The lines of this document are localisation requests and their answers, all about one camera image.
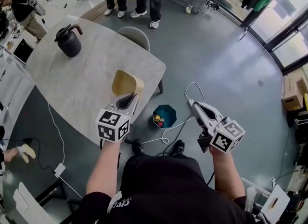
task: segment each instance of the table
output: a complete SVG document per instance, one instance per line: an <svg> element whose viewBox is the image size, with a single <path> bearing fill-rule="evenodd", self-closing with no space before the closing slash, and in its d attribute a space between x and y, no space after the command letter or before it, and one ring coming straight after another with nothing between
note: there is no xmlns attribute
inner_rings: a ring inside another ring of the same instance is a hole
<svg viewBox="0 0 308 224"><path fill-rule="evenodd" d="M82 49L67 57L54 42L59 29L79 24ZM68 16L41 40L27 61L39 91L70 125L96 144L95 119L113 96L117 70L125 70L144 82L133 122L144 109L161 80L166 66L155 56L116 32L85 19Z"/></svg>

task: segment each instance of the power adapter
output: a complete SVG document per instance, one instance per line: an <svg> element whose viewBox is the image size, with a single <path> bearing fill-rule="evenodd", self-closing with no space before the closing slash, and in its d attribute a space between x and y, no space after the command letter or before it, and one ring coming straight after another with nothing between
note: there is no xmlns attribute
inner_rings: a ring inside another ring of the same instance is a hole
<svg viewBox="0 0 308 224"><path fill-rule="evenodd" d="M54 176L56 176L57 178L60 177L60 175L63 173L63 171L65 170L65 166L62 163L59 163L58 167L54 170Z"/></svg>

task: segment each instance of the wheel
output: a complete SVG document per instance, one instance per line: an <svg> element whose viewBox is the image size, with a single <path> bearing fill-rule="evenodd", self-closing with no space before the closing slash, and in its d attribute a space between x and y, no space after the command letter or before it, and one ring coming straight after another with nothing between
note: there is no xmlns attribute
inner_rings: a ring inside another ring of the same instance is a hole
<svg viewBox="0 0 308 224"><path fill-rule="evenodd" d="M192 10L191 8L188 6L185 8L186 13L191 14Z"/></svg>

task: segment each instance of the hand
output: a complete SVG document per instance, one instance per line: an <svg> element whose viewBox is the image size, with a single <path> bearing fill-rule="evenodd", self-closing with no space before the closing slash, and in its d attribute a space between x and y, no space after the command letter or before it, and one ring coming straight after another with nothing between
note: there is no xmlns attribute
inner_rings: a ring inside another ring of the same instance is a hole
<svg viewBox="0 0 308 224"><path fill-rule="evenodd" d="M210 145L209 151L212 154L212 156L214 156L214 157L219 157L219 156L224 156L225 155L219 149L217 149L217 148L215 148L215 147L213 147L211 145Z"/></svg>

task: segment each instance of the glass door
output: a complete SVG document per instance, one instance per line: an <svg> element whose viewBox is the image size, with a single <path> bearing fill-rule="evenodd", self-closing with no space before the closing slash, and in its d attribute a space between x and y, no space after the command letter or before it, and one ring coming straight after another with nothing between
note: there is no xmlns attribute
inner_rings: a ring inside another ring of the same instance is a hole
<svg viewBox="0 0 308 224"><path fill-rule="evenodd" d="M308 0L273 0L251 28L269 42L308 8Z"/></svg>
<svg viewBox="0 0 308 224"><path fill-rule="evenodd" d="M296 33L277 45L272 52L278 57L283 67L287 67L308 55L308 23L305 23Z"/></svg>

